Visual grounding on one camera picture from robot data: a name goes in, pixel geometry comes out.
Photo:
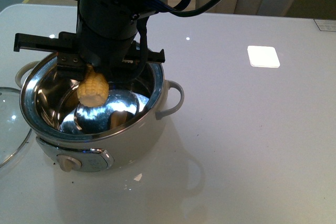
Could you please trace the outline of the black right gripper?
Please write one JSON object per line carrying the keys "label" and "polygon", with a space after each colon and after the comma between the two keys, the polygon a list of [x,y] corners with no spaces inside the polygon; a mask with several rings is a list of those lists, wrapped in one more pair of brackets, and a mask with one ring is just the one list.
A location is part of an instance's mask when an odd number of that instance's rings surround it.
{"label": "black right gripper", "polygon": [[56,53],[57,73],[73,80],[84,80],[87,65],[92,65],[109,81],[128,82],[137,78],[147,63],[165,62],[163,51],[148,49],[146,33],[140,33],[139,42],[93,35],[81,38],[69,32],[60,32],[58,38],[16,33],[14,51],[21,49]]}

